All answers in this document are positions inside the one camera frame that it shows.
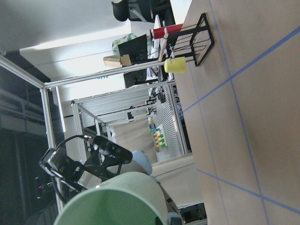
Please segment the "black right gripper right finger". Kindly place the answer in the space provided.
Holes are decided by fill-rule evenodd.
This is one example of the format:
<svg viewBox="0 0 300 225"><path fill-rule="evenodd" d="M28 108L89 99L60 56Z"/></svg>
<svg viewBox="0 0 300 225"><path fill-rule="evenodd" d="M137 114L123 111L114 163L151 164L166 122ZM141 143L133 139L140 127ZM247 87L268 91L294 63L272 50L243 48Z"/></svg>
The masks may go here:
<svg viewBox="0 0 300 225"><path fill-rule="evenodd" d="M179 217L171 217L169 220L170 225L182 225L182 220Z"/></svg>

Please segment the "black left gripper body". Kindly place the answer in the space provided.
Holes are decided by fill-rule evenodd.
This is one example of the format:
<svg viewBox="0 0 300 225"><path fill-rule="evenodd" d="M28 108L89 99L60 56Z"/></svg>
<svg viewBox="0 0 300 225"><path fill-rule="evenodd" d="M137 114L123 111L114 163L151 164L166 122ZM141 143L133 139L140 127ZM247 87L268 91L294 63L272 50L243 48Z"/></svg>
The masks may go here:
<svg viewBox="0 0 300 225"><path fill-rule="evenodd" d="M120 174L122 161L114 155L94 153L82 164L67 155L53 161L53 170L76 190L91 189Z"/></svg>

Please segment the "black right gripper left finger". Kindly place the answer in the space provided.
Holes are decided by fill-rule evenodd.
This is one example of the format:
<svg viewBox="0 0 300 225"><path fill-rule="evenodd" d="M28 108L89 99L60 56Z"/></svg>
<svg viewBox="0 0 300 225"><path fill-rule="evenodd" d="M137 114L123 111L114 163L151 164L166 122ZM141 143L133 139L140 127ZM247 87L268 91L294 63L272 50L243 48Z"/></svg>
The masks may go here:
<svg viewBox="0 0 300 225"><path fill-rule="evenodd" d="M155 218L155 225L163 225L163 222L160 220L159 217Z"/></svg>

